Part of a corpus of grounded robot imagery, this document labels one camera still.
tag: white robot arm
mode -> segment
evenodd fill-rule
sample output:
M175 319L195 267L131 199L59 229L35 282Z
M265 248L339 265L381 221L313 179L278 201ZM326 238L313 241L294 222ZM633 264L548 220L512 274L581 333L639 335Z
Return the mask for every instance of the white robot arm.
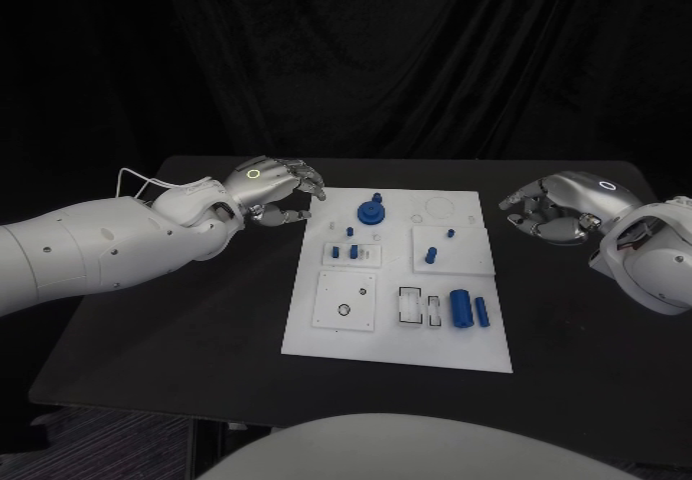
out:
M245 217L277 226L310 217L270 202L294 189L325 200L325 183L301 160L258 157L225 182L173 186L152 207L136 197L72 205L0 226L0 316L58 298L131 287L214 258Z
M590 266L610 276L649 309L678 315L692 307L692 200L643 205L617 183L584 172L562 172L526 185L500 203L524 202L516 228L557 245L604 235Z

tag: robotic hand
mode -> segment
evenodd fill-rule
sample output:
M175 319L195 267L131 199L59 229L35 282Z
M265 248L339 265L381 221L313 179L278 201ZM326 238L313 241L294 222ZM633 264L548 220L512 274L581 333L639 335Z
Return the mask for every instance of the robotic hand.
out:
M169 189L152 206L139 194L118 196L118 179L116 198L0 226L0 316L56 298L134 286L214 258L245 228L245 217L263 226L310 218L271 203L293 190L326 199L322 177L301 160L254 158L224 183L206 177L173 185L136 175L144 186Z
M692 200L643 205L617 183L584 172L562 172L513 193L500 208L524 203L508 219L555 245L580 245L604 235L590 266L610 276L653 311L676 315L692 306Z

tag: white round object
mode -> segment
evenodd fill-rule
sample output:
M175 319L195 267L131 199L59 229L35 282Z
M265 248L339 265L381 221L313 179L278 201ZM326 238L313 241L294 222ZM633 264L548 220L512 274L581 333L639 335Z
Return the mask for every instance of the white round object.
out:
M469 423L394 414L345 415L250 444L203 480L633 480L538 440Z
M436 218L450 218L454 214L454 204L443 197L434 197L425 202L425 210Z

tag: table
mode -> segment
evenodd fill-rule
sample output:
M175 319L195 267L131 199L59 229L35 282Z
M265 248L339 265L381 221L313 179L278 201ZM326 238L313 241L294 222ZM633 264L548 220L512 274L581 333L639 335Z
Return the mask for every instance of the table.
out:
M157 177L224 179L239 157L173 157ZM476 190L515 373L280 354L304 224L250 226L225 252L85 298L35 382L39 403L290 426L388 412L467 421L588 455L692 465L692 322L629 299L587 266L596 239L551 246L515 231L499 200L585 170L652 191L623 162L312 159L335 187ZM306 208L307 195L281 202Z

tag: cable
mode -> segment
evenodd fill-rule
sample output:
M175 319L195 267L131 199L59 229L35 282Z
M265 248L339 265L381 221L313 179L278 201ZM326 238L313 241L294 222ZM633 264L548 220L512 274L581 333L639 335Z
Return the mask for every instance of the cable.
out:
M208 180L212 179L212 177L205 177L205 178L201 178L196 182L185 183L183 185L176 185L175 183L165 182L165 181L159 180L157 178L147 178L144 175L137 173L134 170L130 170L128 168L121 168L120 172L118 172L118 184L117 184L117 187L116 187L116 198L120 197L120 184L123 182L123 172L130 173L131 175L134 175L136 177L139 177L144 180L144 185L141 186L140 191L137 192L137 195L134 196L134 198L137 198L141 195L141 192L144 192L144 189L147 188L147 185L150 183L153 185L156 185L157 187L162 187L162 188L188 188L188 187L195 187L196 185L199 185L201 183L203 183L203 182L206 182Z

